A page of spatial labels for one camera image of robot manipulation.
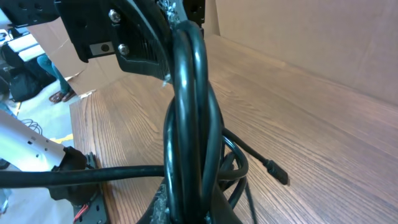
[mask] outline floor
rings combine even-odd
[[[72,133],[69,105],[79,100],[75,96],[67,103],[53,104],[49,96],[59,91],[59,82],[44,88],[36,97],[21,104],[18,119],[33,119],[43,129],[46,138],[60,139]],[[16,111],[16,105],[10,109]],[[62,142],[73,146],[73,140]],[[7,212],[0,216],[0,224],[34,223],[34,224],[70,224],[73,210],[66,200],[54,201],[47,189],[12,189]]]

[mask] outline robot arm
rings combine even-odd
[[[64,146],[43,137],[0,110],[0,158],[21,171],[51,171],[59,167]]]
[[[67,192],[58,198],[83,205],[92,199],[93,183],[162,176],[165,179],[160,190],[139,223],[152,223],[151,217],[161,211],[167,213],[161,223],[234,224],[241,223],[233,208],[243,191],[256,223],[246,178],[248,160],[241,149],[261,161],[281,184],[288,184],[283,169],[224,127],[208,81],[200,28],[204,23],[204,0],[0,0],[0,8],[14,27],[50,22],[60,16],[83,62],[116,54],[125,72],[162,80],[169,74],[175,92],[164,123],[163,166],[93,169],[89,157],[79,151],[48,144],[47,139],[0,114],[1,131],[9,132],[0,140],[9,141],[8,146],[18,152],[18,156],[6,152],[0,156],[22,170],[51,170],[0,172],[0,188],[47,187],[58,195]],[[225,145],[232,152],[224,156]],[[33,165],[25,165],[25,160]],[[236,170],[233,161],[238,164]],[[227,199],[223,192],[234,183],[238,184]],[[160,198],[167,203],[155,203]]]

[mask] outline black device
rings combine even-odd
[[[116,54],[125,72],[162,80],[170,75],[175,92],[165,117],[162,166],[21,172],[18,179],[0,172],[4,181],[0,187],[54,188],[162,176],[159,191],[138,223],[241,223],[233,208],[244,191],[257,223],[246,178],[249,164],[241,149],[261,161],[281,184],[288,184],[283,169],[224,127],[208,81],[201,29],[204,0],[1,0],[0,8],[14,27],[50,22],[60,16],[83,62]],[[227,155],[225,145],[232,150]],[[235,183],[227,199],[223,192]]]

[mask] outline wooden table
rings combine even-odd
[[[213,36],[211,83],[226,127],[290,175],[248,157],[259,223],[397,223],[398,107]],[[103,167],[162,164],[170,86],[128,76],[71,105],[75,147]],[[112,223],[135,223],[161,178],[111,182]],[[246,197],[235,212],[251,223]]]

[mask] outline black cable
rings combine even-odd
[[[234,141],[237,145],[241,146],[243,150],[252,155],[252,157],[258,159],[263,164],[266,164],[268,162],[268,159],[264,158],[262,155],[260,155],[254,149],[252,149],[249,145],[247,145],[244,141],[242,141],[242,139],[237,137],[237,135],[232,133],[230,130],[223,128],[223,135],[229,138],[231,141]]]
[[[182,179],[184,217],[195,222],[201,214],[201,165],[198,138],[197,107],[192,65],[192,50],[186,33],[174,33],[173,87],[177,120],[178,146]]]
[[[220,107],[218,107],[218,111],[220,112],[220,118],[221,118],[221,126],[224,128],[224,118],[223,118],[223,114],[221,112]],[[222,146],[221,146],[221,163],[224,161],[224,154],[225,154],[225,143],[223,141]]]
[[[240,148],[226,136],[223,138],[224,143],[234,152],[237,162],[242,164],[238,170],[226,170],[218,172],[219,180],[238,180],[246,176],[249,170],[249,162]]]
[[[23,120],[21,120],[21,122],[24,125],[28,126],[30,129],[32,129],[33,131],[39,133],[40,135],[43,135],[42,127],[37,122],[35,122],[34,120],[32,120],[32,119],[23,119]]]
[[[135,177],[163,176],[163,166],[128,166],[58,172],[0,171],[0,180],[2,180],[0,189],[81,185]]]
[[[230,187],[232,187],[234,184],[236,184],[239,180],[230,180],[226,183],[224,191],[228,190]]]
[[[201,209],[203,214],[206,214],[210,209],[211,196],[213,194],[215,184],[217,183],[222,143],[220,112],[218,111],[216,95],[210,84],[208,88],[208,104],[210,127],[202,180]]]
[[[190,40],[192,47],[193,70],[195,76],[195,91],[198,106],[199,124],[199,145],[201,170],[204,170],[207,140],[209,132],[209,109],[208,109],[208,66],[206,45],[203,40],[199,26],[189,20],[182,21],[176,26],[177,29],[184,30]]]
[[[227,136],[230,140],[236,142],[236,144],[241,146],[243,150],[262,162],[262,165],[267,168],[268,173],[275,179],[277,179],[281,184],[289,184],[289,175],[287,175],[286,171],[284,171],[278,164],[276,164],[275,161],[264,158],[230,130],[223,128],[223,134]]]
[[[228,199],[229,204],[231,205],[232,209],[235,208],[236,204],[238,203],[239,199],[242,196],[244,189],[246,188],[246,184],[248,179],[243,177],[239,180],[235,190],[232,192],[231,196]]]
[[[249,182],[246,183],[246,188],[244,189],[246,197],[248,198],[249,208],[251,212],[251,218],[253,219],[253,224],[257,224],[256,208],[254,208],[254,202],[252,195],[250,193]]]
[[[230,170],[234,160],[235,160],[235,154],[233,152],[228,153],[224,158],[224,162],[220,167],[220,171]]]

